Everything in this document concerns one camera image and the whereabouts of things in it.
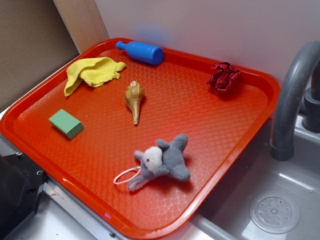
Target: red cloth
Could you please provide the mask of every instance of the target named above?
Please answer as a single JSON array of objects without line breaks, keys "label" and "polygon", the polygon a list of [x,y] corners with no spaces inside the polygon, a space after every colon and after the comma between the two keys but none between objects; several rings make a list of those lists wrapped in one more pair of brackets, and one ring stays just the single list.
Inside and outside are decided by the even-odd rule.
[{"label": "red cloth", "polygon": [[206,83],[214,88],[217,95],[229,92],[241,72],[228,62],[216,62],[211,69],[218,72],[211,75]]}]

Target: white toy face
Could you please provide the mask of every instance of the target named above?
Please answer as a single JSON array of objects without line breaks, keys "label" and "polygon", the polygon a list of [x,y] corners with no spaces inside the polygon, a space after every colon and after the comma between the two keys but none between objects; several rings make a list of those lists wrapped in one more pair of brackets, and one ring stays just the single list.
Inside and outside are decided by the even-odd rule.
[{"label": "white toy face", "polygon": [[142,160],[146,168],[153,173],[162,165],[162,150],[157,146],[152,146],[144,152]]}]

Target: orange tray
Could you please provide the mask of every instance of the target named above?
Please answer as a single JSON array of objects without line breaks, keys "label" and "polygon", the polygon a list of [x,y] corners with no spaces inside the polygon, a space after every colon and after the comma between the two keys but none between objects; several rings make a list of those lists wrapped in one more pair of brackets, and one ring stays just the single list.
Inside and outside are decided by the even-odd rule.
[{"label": "orange tray", "polygon": [[[216,60],[164,48],[164,61],[151,66],[116,50],[117,41],[131,40],[104,41],[74,61],[110,57],[124,62],[120,79],[98,88],[83,82],[65,97],[67,65],[15,103],[0,131],[121,234],[159,238],[196,212],[272,114],[280,88],[271,76],[236,66],[242,73],[234,88],[217,96],[206,83]],[[124,102],[133,80],[145,89],[136,126]],[[60,109],[84,125],[72,140],[49,122]],[[159,138],[171,142],[181,133],[189,137],[184,150],[188,182],[163,176],[134,193],[127,184],[113,184],[118,174],[139,166],[135,150],[145,151]]]}]

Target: seashell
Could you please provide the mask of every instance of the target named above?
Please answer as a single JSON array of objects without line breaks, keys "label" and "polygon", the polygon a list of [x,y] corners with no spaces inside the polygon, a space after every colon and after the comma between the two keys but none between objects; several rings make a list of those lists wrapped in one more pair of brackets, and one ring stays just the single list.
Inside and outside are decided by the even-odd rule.
[{"label": "seashell", "polygon": [[139,122],[140,104],[145,95],[145,89],[137,81],[132,81],[125,91],[124,101],[132,112],[133,124]]}]

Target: gray faucet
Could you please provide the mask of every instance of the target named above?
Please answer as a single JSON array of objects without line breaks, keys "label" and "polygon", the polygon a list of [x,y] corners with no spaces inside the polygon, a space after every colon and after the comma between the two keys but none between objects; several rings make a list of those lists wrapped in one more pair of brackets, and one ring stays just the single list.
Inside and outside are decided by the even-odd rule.
[{"label": "gray faucet", "polygon": [[[311,88],[305,91],[310,77]],[[320,133],[319,40],[309,42],[301,48],[281,86],[270,139],[271,156],[276,160],[286,161],[294,156],[294,131],[302,99],[306,109],[303,127]]]}]

